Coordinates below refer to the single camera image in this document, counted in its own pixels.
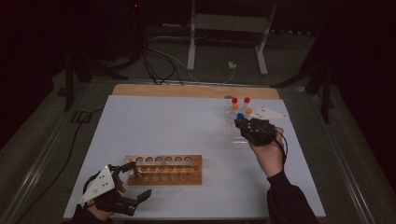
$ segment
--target white cable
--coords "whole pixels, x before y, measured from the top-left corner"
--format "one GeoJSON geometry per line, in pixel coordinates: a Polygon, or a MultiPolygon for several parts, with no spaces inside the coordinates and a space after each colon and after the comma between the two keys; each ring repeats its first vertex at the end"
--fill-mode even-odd
{"type": "Polygon", "coordinates": [[[197,83],[200,83],[200,81],[196,80],[196,79],[191,75],[191,73],[189,72],[189,70],[187,70],[187,66],[186,66],[183,62],[181,62],[179,59],[175,58],[175,57],[172,56],[172,55],[169,55],[169,54],[160,52],[159,50],[152,49],[152,48],[150,48],[150,49],[151,49],[152,51],[155,51],[155,52],[157,52],[157,53],[161,53],[161,54],[163,54],[163,55],[165,55],[165,56],[167,56],[167,57],[169,57],[169,58],[172,58],[172,59],[176,60],[178,63],[180,63],[181,65],[183,65],[184,68],[186,68],[186,71],[187,71],[187,73],[189,74],[189,76],[190,76],[190,78],[191,78],[192,80],[196,81],[197,83]]]}
{"type": "Polygon", "coordinates": [[[226,84],[227,82],[231,81],[233,79],[233,75],[235,75],[235,68],[233,68],[233,74],[231,75],[231,77],[227,81],[221,82],[220,85],[221,84],[226,84]]]}

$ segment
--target metal stand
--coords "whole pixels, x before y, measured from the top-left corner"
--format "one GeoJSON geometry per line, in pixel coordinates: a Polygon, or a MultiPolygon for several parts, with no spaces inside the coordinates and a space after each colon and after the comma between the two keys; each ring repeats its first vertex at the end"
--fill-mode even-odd
{"type": "Polygon", "coordinates": [[[225,30],[225,31],[242,31],[262,33],[262,42],[256,46],[257,61],[260,67],[260,74],[268,74],[262,51],[265,46],[268,34],[271,29],[272,20],[276,12],[276,5],[271,8],[270,15],[267,18],[253,17],[235,17],[222,15],[199,14],[195,12],[195,0],[191,0],[191,36],[189,58],[187,60],[187,69],[194,70],[195,64],[195,29],[225,30]]]}

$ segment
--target white table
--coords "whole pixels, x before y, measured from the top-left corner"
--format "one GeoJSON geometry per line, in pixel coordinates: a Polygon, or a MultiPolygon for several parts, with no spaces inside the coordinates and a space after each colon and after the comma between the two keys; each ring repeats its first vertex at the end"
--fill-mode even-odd
{"type": "MultiPolygon", "coordinates": [[[[151,197],[134,216],[120,219],[252,219],[269,217],[269,183],[247,144],[229,141],[225,99],[110,95],[82,165],[64,217],[74,214],[84,183],[105,165],[123,164],[127,155],[203,156],[203,184],[198,186],[126,186],[125,197],[146,189],[151,197]]],[[[271,123],[285,129],[289,155],[285,172],[304,192],[317,217],[325,213],[282,100],[252,99],[286,115],[271,123]]],[[[126,183],[128,175],[122,174],[126,183]]]]}

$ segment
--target vial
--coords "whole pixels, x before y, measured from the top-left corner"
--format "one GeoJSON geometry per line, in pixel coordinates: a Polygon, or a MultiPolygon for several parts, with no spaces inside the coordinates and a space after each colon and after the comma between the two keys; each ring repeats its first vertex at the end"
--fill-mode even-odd
{"type": "Polygon", "coordinates": [[[249,102],[250,102],[250,98],[245,97],[244,103],[242,103],[242,108],[241,108],[241,111],[242,111],[242,113],[244,113],[244,115],[246,114],[246,110],[248,108],[248,103],[249,102]]]}

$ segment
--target wrist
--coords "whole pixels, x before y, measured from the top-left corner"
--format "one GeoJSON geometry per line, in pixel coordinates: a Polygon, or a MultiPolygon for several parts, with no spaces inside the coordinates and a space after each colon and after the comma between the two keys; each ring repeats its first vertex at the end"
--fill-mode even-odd
{"type": "Polygon", "coordinates": [[[113,213],[110,212],[105,212],[102,210],[99,210],[96,208],[95,205],[89,206],[87,208],[87,210],[93,215],[95,216],[97,219],[101,220],[101,221],[107,221],[108,218],[113,215],[113,213]]]}

